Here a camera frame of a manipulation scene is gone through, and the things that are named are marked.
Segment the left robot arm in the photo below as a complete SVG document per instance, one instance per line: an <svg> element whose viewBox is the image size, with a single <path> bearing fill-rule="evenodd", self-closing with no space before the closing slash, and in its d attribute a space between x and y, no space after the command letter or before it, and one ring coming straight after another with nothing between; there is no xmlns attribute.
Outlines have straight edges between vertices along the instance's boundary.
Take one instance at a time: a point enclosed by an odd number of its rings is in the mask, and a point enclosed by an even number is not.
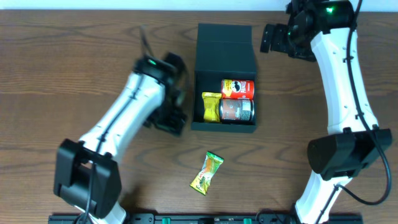
<svg viewBox="0 0 398 224"><path fill-rule="evenodd" d="M186 66L171 52L157 59L144 55L105 115L77 141L65 139L57 150L53 192L81 210L72 223L127 223L119 202L119 163L143 126L179 136L187 116L178 84Z"/></svg>

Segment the red Pringles can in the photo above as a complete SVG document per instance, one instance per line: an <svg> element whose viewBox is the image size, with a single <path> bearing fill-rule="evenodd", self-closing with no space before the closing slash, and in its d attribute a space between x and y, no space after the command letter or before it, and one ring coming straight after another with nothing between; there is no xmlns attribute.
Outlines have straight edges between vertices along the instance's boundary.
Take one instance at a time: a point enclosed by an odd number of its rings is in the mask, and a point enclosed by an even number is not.
<svg viewBox="0 0 398 224"><path fill-rule="evenodd" d="M254 98L254 81L253 80L231 80L223 79L221 81L222 99L247 99Z"/></svg>

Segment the green yellow snack packet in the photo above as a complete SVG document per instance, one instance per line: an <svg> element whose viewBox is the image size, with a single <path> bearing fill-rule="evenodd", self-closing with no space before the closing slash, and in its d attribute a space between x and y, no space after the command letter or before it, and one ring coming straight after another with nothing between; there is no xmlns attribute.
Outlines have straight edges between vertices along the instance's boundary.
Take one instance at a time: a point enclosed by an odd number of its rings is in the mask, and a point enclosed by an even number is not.
<svg viewBox="0 0 398 224"><path fill-rule="evenodd" d="M191 182L190 187L202 195L206 195L211 184L211 180L222 163L224 163L224 159L222 157L208 151L201 171L199 171L197 176Z"/></svg>

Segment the silver-sided Pringles can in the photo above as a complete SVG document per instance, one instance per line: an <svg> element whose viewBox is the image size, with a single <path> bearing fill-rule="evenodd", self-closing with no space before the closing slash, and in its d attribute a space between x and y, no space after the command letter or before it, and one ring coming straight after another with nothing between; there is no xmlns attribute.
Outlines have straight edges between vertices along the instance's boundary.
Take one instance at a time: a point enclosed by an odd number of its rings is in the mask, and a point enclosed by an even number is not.
<svg viewBox="0 0 398 224"><path fill-rule="evenodd" d="M247 99L222 99L220 119L226 122L251 122L254 118L254 102Z"/></svg>

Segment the dark green box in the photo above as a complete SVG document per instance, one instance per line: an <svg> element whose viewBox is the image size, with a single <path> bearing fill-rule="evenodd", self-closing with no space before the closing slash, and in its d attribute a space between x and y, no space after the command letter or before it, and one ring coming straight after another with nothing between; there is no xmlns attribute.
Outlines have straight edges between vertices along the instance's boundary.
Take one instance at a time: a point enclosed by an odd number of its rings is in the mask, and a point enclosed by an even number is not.
<svg viewBox="0 0 398 224"><path fill-rule="evenodd" d="M226 24L199 24L195 61L191 129L227 133L253 133L256 118L245 122L207 123L203 92L221 92L221 81L256 81L256 58L252 46L252 27Z"/></svg>

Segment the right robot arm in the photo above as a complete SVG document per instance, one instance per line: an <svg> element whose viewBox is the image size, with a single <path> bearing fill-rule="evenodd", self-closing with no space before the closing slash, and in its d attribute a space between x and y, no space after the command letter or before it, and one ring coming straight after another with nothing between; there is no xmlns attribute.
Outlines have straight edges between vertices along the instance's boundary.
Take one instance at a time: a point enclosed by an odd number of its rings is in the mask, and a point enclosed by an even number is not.
<svg viewBox="0 0 398 224"><path fill-rule="evenodd" d="M347 192L348 184L378 159L385 168L386 189L375 204L391 192L385 151L392 133L379 127L366 94L358 59L359 11L349 1L291 0L288 23L264 28L261 52L318 64L328 110L328 134L308 144L312 172L286 223L353 223L353 218L332 215L331 208L340 192Z"/></svg>

